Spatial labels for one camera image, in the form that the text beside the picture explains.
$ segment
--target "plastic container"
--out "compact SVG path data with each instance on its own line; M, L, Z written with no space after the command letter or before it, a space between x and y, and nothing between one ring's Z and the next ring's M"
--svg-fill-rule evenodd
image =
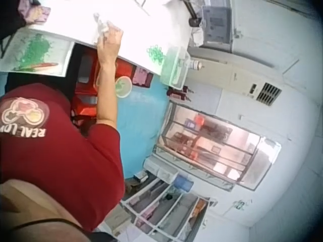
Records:
M161 69L160 81L182 90L190 66L191 56L183 47L170 47Z
M182 189L182 190L186 191L187 193L190 192L193 185L194 185L194 182L183 177L182 175L178 175L174 181L174 187L176 187L178 189Z
M129 77L123 76L116 80L116 94L119 98L127 97L132 90L132 82Z

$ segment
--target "air conditioner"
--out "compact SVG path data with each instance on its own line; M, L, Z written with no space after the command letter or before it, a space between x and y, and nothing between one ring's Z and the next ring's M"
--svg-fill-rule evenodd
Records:
M193 58L203 63L199 71L189 70L187 78L215 85L272 106L282 92L282 85L228 62Z

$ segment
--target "sleeve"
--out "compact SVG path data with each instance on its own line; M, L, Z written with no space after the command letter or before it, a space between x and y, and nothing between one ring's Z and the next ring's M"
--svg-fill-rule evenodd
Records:
M90 128L87 140L102 156L113 162L123 175L120 135L116 129L105 124L95 124Z

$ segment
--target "white cabinet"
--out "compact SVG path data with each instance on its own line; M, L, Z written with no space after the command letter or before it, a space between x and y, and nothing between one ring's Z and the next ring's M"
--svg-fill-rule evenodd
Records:
M193 242L208 210L208 199L184 193L148 174L142 187L121 201L131 222L157 242Z

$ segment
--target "air conditioner vent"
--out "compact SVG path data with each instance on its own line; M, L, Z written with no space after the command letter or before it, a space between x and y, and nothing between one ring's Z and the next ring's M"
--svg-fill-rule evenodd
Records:
M269 83L265 83L257 97L257 101L266 104L267 106L271 106L281 92L281 89Z

